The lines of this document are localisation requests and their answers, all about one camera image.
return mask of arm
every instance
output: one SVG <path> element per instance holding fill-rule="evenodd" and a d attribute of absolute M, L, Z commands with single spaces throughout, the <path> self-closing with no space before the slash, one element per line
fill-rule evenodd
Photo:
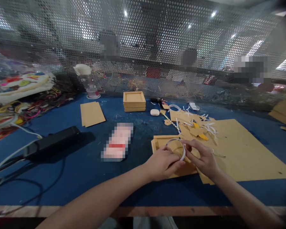
<path fill-rule="evenodd" d="M 44 220 L 37 229 L 98 228 L 134 191 L 151 181 L 168 178 L 185 164 L 167 146 L 147 162 L 101 183 Z"/>
<path fill-rule="evenodd" d="M 274 212 L 218 167 L 209 147 L 197 140 L 182 142 L 186 144 L 186 156 L 221 189 L 250 228 L 285 227 Z M 200 158 L 191 153 L 192 147 L 199 151 Z"/>

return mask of cardboard sheet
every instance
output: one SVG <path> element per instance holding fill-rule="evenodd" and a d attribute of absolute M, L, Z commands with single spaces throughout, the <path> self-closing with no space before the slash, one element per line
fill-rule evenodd
<path fill-rule="evenodd" d="M 179 137 L 178 135 L 154 136 L 154 139 L 151 141 L 153 153 L 155 153 L 156 150 L 159 149 L 159 147 L 164 146 L 170 139 L 178 138 L 178 137 Z M 171 148 L 171 150 L 174 153 L 176 153 L 180 156 L 183 154 L 183 147 L 182 147 L 181 142 L 179 142 L 179 141 L 170 142 L 168 144 L 168 147 Z M 186 175 L 198 173 L 196 166 L 187 157 L 184 158 L 184 161 L 186 164 L 184 166 L 182 166 L 180 169 L 178 169 L 169 178 L 181 177 L 181 176 L 186 176 Z"/>
<path fill-rule="evenodd" d="M 84 107 L 83 117 L 86 127 L 106 121 L 98 102 L 84 103 L 81 104 L 81 107 Z"/>
<path fill-rule="evenodd" d="M 171 120 L 173 122 L 175 122 L 176 118 L 178 118 L 186 121 L 187 123 L 190 123 L 193 119 L 192 117 L 194 116 L 194 115 L 187 115 L 184 112 L 178 112 L 178 111 L 170 111 L 169 113 L 171 116 Z"/>
<path fill-rule="evenodd" d="M 239 122 L 235 119 L 215 122 L 218 131 L 218 146 L 212 140 L 196 139 L 213 148 L 216 153 L 226 156 L 226 158 L 215 156 L 215 159 L 218 166 L 234 180 L 251 181 L 286 178 L 286 165 Z M 203 174 L 201 180 L 204 184 L 212 184 L 211 180 Z"/>
<path fill-rule="evenodd" d="M 82 126 L 85 126 L 85 118 L 84 118 L 84 104 L 81 104 L 80 105 L 80 115 L 81 115 L 81 118 L 82 118 Z"/>
<path fill-rule="evenodd" d="M 201 129 L 201 128 L 191 128 L 190 129 L 190 133 L 193 136 L 197 137 L 199 134 L 203 134 L 203 129 Z"/>

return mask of metal mesh wall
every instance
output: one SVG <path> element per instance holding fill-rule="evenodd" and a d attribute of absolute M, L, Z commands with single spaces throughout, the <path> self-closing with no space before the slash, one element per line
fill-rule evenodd
<path fill-rule="evenodd" d="M 77 63 L 101 92 L 270 109 L 286 97 L 282 20 L 202 0 L 0 0 L 0 58 L 65 73 L 80 90 Z M 119 39 L 112 61 L 100 59 L 108 35 Z M 186 50 L 197 50 L 197 70 L 179 70 Z M 271 57 L 272 92 L 235 83 L 234 56 L 246 55 Z"/>

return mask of blue tabletop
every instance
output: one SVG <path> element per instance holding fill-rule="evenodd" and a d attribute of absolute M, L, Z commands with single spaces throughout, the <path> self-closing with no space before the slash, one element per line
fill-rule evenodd
<path fill-rule="evenodd" d="M 81 125 L 80 104 L 91 102 L 85 95 L 32 120 L 28 128 L 35 133 L 47 136 L 76 126 L 84 132 L 84 140 L 57 155 L 57 160 L 38 165 L 23 161 L 1 172 L 0 176 L 6 176 L 7 180 L 0 186 L 0 205 L 65 205 L 99 183 L 144 163 L 152 155 L 150 141 L 154 135 L 178 134 L 172 125 L 164 125 L 165 117 L 149 114 L 151 109 L 159 109 L 149 101 L 145 112 L 131 113 L 124 112 L 122 98 L 101 97 L 97 101 L 106 122 L 88 128 Z M 209 114 L 216 120 L 236 119 L 286 164 L 286 132 L 267 113 L 210 104 L 199 106 L 201 110 L 193 113 Z M 102 162 L 100 152 L 116 122 L 132 122 L 136 128 L 129 156 L 122 162 Z M 0 162 L 35 139 L 20 129 L 7 136 L 0 141 Z M 286 179 L 240 182 L 240 185 L 268 206 L 286 206 Z M 122 206 L 229 205 L 215 185 L 203 185 L 197 174 L 152 182 L 122 203 Z"/>

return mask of paper scrap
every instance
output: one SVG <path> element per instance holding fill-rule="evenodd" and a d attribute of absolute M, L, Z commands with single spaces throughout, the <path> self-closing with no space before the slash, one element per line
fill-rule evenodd
<path fill-rule="evenodd" d="M 200 128 L 200 126 L 195 122 L 193 122 L 193 125 L 194 125 L 194 128 Z"/>
<path fill-rule="evenodd" d="M 204 134 L 199 134 L 198 136 L 201 137 L 203 140 L 209 140 Z"/>
<path fill-rule="evenodd" d="M 204 121 L 207 120 L 205 116 L 200 116 Z"/>
<path fill-rule="evenodd" d="M 169 109 L 168 105 L 162 104 L 162 106 L 163 106 L 163 109 L 166 109 L 166 110 Z"/>
<path fill-rule="evenodd" d="M 164 120 L 164 124 L 167 125 L 167 126 L 169 126 L 169 125 L 171 125 L 172 123 L 171 123 L 168 119 L 166 119 L 166 120 Z"/>

